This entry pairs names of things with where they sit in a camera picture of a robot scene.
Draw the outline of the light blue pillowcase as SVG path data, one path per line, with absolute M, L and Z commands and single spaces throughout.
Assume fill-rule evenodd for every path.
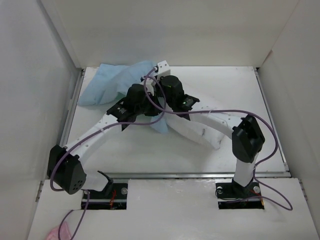
M 92 80 L 80 95 L 79 106 L 99 106 L 125 97 L 133 84 L 140 84 L 156 63 L 150 60 L 133 65 L 111 65 L 102 63 Z

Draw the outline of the white pillow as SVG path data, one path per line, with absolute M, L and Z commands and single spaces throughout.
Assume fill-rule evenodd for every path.
M 196 97 L 202 104 L 205 104 L 205 109 L 222 110 L 224 106 L 213 96 L 199 91 L 189 84 L 183 85 L 183 90 L 186 94 Z M 219 150 L 224 134 L 210 128 L 202 123 L 189 121 L 175 114 L 166 113 L 164 115 L 167 125 L 175 130 L 183 137 L 214 150 Z

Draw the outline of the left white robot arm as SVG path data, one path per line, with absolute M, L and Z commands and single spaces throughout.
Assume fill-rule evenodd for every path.
M 73 195 L 80 190 L 93 190 L 99 197 L 112 193 L 112 180 L 103 172 L 85 171 L 84 166 L 106 141 L 130 125 L 138 125 L 140 115 L 160 116 L 158 90 L 133 84 L 125 97 L 110 107 L 87 132 L 65 146 L 55 145 L 49 153 L 47 176 L 53 191 Z

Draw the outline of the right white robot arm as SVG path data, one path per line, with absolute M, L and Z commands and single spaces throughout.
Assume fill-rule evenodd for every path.
M 250 114 L 239 117 L 216 112 L 213 99 L 201 101 L 185 94 L 178 77 L 161 77 L 160 86 L 166 98 L 165 121 L 183 137 L 202 145 L 219 149 L 224 137 L 231 139 L 236 168 L 231 190 L 237 197 L 250 191 L 254 165 L 265 143 L 265 137 L 256 120 Z

